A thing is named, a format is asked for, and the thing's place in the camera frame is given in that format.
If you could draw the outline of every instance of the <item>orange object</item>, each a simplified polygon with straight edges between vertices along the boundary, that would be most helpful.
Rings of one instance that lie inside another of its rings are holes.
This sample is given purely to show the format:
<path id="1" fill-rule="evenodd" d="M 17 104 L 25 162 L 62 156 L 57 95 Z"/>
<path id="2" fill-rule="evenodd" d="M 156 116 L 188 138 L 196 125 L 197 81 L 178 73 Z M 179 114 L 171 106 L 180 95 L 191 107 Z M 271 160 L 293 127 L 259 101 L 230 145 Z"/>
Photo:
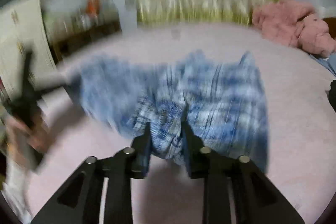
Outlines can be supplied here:
<path id="1" fill-rule="evenodd" d="M 86 13 L 89 16 L 96 16 L 99 14 L 99 0 L 88 0 L 87 1 L 87 7 L 86 7 Z"/>

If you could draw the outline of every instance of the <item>mattress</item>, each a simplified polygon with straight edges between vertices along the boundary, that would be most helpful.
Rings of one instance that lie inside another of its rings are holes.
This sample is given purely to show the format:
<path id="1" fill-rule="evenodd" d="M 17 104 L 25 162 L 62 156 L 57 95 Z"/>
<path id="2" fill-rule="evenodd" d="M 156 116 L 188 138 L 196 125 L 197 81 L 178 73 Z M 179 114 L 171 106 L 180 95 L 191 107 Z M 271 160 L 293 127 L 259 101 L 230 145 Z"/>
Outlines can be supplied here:
<path id="1" fill-rule="evenodd" d="M 326 96 L 333 75 L 303 51 L 273 44 L 251 28 L 180 24 L 110 37 L 65 60 L 52 78 L 69 77 L 95 55 L 135 64 L 173 63 L 197 49 L 224 63 L 253 53 L 268 101 L 267 176 L 305 223 L 313 224 L 336 191 L 336 113 Z M 86 157 L 109 157 L 131 143 L 83 116 L 63 90 L 46 96 L 41 107 L 58 141 L 30 176 L 27 200 L 33 215 Z M 202 206 L 203 180 L 190 180 L 184 167 L 168 161 L 153 156 L 148 178 L 132 180 L 135 224 L 201 223 Z"/>

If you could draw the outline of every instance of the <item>blue plaid fabric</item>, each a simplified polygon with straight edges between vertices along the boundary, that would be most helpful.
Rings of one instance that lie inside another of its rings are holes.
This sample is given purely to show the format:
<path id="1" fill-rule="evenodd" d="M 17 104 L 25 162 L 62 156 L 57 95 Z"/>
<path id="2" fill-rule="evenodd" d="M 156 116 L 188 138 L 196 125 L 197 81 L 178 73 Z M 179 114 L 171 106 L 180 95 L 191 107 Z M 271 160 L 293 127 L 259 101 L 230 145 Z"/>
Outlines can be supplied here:
<path id="1" fill-rule="evenodd" d="M 266 171 L 266 97 L 249 52 L 234 64 L 214 64 L 202 52 L 159 66 L 100 57 L 80 77 L 73 90 L 85 112 L 130 138 L 151 122 L 155 155 L 184 163 L 180 132 L 186 119 L 206 146 L 233 158 L 248 155 Z"/>

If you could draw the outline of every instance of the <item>pink fleece blanket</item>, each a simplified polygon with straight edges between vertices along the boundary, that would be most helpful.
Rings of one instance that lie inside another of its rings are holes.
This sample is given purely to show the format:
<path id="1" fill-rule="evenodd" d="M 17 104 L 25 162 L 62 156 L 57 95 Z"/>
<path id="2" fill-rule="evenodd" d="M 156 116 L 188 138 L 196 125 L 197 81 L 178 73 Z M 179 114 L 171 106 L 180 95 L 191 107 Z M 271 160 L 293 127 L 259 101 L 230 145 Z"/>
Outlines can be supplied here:
<path id="1" fill-rule="evenodd" d="M 263 37 L 288 47 L 328 57 L 336 51 L 336 41 L 326 22 L 315 14 L 310 3 L 282 0 L 257 7 L 252 23 Z"/>

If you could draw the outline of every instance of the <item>white sleeve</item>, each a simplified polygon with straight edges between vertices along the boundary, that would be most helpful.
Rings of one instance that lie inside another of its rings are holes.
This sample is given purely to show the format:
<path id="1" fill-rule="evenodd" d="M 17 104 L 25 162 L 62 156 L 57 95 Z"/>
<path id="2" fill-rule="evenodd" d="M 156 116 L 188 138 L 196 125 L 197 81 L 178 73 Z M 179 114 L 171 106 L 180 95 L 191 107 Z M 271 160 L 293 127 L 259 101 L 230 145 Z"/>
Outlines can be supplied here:
<path id="1" fill-rule="evenodd" d="M 26 177 L 27 170 L 7 157 L 6 182 L 3 184 L 2 194 L 23 224 L 29 224 L 32 220 L 25 201 Z"/>

